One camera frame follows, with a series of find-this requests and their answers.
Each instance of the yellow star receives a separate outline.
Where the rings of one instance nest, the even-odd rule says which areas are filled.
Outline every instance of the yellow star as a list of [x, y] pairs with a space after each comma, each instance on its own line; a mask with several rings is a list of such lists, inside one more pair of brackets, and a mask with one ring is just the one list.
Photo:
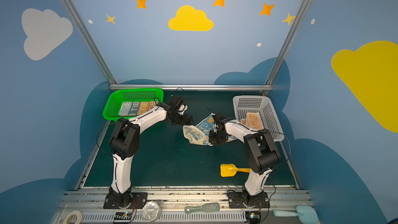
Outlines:
[[287, 13], [287, 18], [285, 20], [283, 20], [282, 22], [287, 22], [290, 25], [290, 22], [292, 21], [293, 18], [295, 18], [296, 16], [291, 17], [290, 16], [290, 12]]
[[138, 2], [138, 6], [137, 6], [137, 9], [138, 8], [144, 8], [144, 9], [146, 9], [147, 7], [145, 6], [145, 2], [146, 2], [147, 0], [137, 0], [137, 2]]
[[267, 4], [264, 4], [264, 9], [263, 9], [263, 11], [260, 13], [260, 16], [261, 15], [264, 15], [264, 14], [267, 14], [268, 16], [271, 14], [271, 10], [272, 10], [272, 8], [274, 7], [275, 5], [267, 5]]
[[113, 24], [115, 24], [115, 22], [113, 21], [115, 17], [110, 17], [108, 16], [108, 14], [106, 16], [108, 17], [107, 22], [112, 22]]
[[224, 7], [224, 1], [225, 1], [225, 0], [216, 0], [216, 2], [214, 2], [214, 5], [213, 5], [213, 6], [221, 5], [222, 7]]

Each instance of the towel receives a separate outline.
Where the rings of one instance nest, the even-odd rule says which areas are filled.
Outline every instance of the towel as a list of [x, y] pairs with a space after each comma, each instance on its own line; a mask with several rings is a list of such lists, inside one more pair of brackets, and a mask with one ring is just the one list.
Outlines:
[[239, 120], [239, 122], [257, 130], [264, 129], [263, 122], [261, 121], [261, 117], [258, 112], [247, 112], [246, 118]]
[[[202, 120], [196, 126], [183, 126], [182, 130], [184, 137], [186, 137], [191, 144], [198, 144], [203, 146], [213, 146], [209, 143], [209, 132], [213, 129], [214, 119], [213, 113], [211, 113], [207, 118]], [[235, 140], [236, 137], [229, 136], [227, 142]]]

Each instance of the clear plastic lid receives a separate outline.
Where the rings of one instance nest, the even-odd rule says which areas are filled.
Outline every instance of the clear plastic lid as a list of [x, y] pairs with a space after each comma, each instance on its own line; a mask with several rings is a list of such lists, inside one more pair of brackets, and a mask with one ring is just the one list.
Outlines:
[[146, 221], [155, 221], [160, 217], [162, 210], [156, 202], [147, 202], [142, 208], [142, 217]]

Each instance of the gray plastic basket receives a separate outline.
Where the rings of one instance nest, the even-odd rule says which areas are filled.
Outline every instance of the gray plastic basket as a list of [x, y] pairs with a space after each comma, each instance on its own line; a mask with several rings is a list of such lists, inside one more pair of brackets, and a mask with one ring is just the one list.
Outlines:
[[275, 142], [282, 141], [285, 136], [275, 132], [281, 132], [282, 127], [276, 115], [271, 100], [266, 96], [240, 95], [233, 98], [235, 117], [237, 120], [246, 118], [247, 112], [258, 112], [265, 129], [271, 131]]

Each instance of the gray comb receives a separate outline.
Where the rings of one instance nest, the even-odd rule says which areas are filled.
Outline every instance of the gray comb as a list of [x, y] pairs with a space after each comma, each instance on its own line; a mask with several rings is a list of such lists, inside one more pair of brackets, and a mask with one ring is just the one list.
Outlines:
[[213, 202], [213, 203], [203, 204], [200, 207], [191, 207], [191, 206], [185, 207], [186, 214], [190, 214], [190, 213], [197, 212], [197, 211], [203, 211], [206, 213], [220, 211], [220, 205], [218, 204], [218, 202]]

